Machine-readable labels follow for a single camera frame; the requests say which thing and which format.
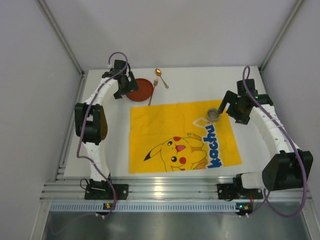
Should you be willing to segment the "aluminium frame post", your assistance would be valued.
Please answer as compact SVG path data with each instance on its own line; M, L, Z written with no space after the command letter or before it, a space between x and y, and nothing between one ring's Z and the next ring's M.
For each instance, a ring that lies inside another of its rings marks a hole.
M262 74L264 70L266 69L268 63L271 61L273 55L275 54L277 48L281 44L281 42L284 40L288 30L290 29L291 25L293 24L295 18L297 17L298 13L302 9L302 7L305 4L305 0L296 0L293 7L291 8L289 14L285 18L285 21L280 27L279 32L276 34L274 41L272 42L269 50L267 51L267 54L262 61L262 64L258 67L259 73Z
M46 3L45 0L35 0L35 2L38 4L41 12L44 14L45 18L50 24L54 34L58 38L58 41L60 42L66 54L68 55L76 71L82 76L84 74L84 70L81 67L79 61L77 60L69 42L67 41L64 33L62 32L57 20L53 16L52 11L50 10L48 4Z

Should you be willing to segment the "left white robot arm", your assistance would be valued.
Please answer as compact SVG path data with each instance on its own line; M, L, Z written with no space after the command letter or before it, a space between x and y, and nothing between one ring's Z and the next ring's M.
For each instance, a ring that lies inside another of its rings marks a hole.
M76 157L89 161L91 180L102 182L110 175L104 150L104 140L108 133L104 104L111 98L121 99L123 95L138 89L128 62L116 59L110 70L101 76L91 96L84 102L76 103L75 133L79 137Z

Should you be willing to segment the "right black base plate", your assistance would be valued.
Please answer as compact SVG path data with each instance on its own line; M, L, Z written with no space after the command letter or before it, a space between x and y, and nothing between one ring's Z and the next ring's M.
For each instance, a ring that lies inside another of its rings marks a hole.
M249 200L253 197L254 200L261 200L263 198L262 191L258 188L246 189L235 186L233 183L218 183L217 194L219 200Z

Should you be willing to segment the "right aluminium frame post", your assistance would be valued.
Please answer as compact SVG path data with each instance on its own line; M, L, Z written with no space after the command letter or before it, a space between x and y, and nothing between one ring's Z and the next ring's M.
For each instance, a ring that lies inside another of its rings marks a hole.
M288 30L290 29L291 25L293 24L295 18L297 17L298 13L302 9L302 7L305 4L305 0L296 0L293 7L291 8L289 14L285 18L285 21L280 27L279 32L276 34L274 41L272 42L269 50L267 51L267 54L262 61L262 64L258 67L259 73L262 74L264 70L266 69L268 63L271 61L273 55L275 54L277 48L281 44L281 42L284 40Z

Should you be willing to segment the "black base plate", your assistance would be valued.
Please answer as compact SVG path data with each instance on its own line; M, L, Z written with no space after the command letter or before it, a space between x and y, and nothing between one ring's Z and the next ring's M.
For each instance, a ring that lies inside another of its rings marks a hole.
M116 200L126 200L129 194L128 184L113 184ZM114 192L107 182L94 182L86 186L85 200L113 200Z
M258 188L246 189L235 186L233 183L218 183L217 194L219 200L249 200L253 197L254 200L261 200L263 198L262 191Z

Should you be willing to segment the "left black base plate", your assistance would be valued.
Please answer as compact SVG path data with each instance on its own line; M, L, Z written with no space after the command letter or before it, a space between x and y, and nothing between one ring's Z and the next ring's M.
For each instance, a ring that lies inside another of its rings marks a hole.
M126 200L129 194L128 184L113 184L116 200ZM114 192L107 182L94 182L86 186L85 200L113 200Z

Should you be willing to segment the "red round plate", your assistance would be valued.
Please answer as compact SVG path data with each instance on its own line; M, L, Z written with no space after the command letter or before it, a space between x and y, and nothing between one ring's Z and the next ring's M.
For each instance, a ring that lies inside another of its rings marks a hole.
M150 98L153 91L153 84L145 78L136 79L138 90L126 94L126 97L134 102L143 102Z

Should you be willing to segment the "yellow Pikachu placemat cloth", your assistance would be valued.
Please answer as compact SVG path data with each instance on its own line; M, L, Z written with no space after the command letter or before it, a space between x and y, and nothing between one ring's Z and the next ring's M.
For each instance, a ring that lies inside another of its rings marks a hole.
M215 170L242 164L229 116L207 112L220 100L133 107L130 110L129 173Z

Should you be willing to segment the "left aluminium frame post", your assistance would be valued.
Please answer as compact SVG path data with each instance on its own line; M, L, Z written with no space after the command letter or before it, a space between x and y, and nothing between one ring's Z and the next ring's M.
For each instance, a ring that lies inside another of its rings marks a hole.
M81 67L79 61L77 60L69 42L67 41L64 33L62 32L57 20L53 16L52 11L50 10L48 4L46 3L45 0L35 0L35 2L38 4L41 12L44 14L45 18L50 24L54 34L58 38L58 41L60 42L66 54L68 55L76 71L82 76L84 74L84 70Z

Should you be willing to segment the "aluminium mounting rail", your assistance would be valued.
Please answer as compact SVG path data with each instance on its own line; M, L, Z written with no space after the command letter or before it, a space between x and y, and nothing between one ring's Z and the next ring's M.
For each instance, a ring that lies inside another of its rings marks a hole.
M80 201L85 190L79 178L64 178L44 184L42 201ZM123 177L114 178L113 184L128 185L131 201L216 201L217 184L232 183L231 177Z

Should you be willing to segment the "gold fork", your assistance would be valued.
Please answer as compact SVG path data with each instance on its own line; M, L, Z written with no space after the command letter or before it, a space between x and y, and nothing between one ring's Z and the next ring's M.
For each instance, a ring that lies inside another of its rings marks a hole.
M152 89L151 96L150 96L150 98L149 98L148 106L150 106L151 103L152 103L153 95L154 95L154 93L155 93L155 88L157 87L158 82L159 82L158 77L155 77L155 79L154 79L154 81L153 81L153 89Z

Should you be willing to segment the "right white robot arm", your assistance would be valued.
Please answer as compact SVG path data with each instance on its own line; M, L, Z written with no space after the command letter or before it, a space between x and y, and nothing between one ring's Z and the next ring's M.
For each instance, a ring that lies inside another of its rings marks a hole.
M268 148L270 161L262 170L237 174L234 183L243 189L268 191L302 188L313 163L311 152L301 150L284 134L271 98L258 93L254 79L236 84L237 93L226 92L218 113L225 111L238 124L253 122Z

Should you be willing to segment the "gold spoon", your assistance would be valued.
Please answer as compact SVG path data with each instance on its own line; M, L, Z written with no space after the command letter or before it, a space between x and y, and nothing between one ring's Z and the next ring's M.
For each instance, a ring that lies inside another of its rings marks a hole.
M156 74L158 77L160 77L160 79L162 80L165 88L168 89L168 88L169 88L169 85L164 81L164 79L163 79L163 77L162 77L162 71L161 71L159 68L156 68L156 69L155 69L155 74Z

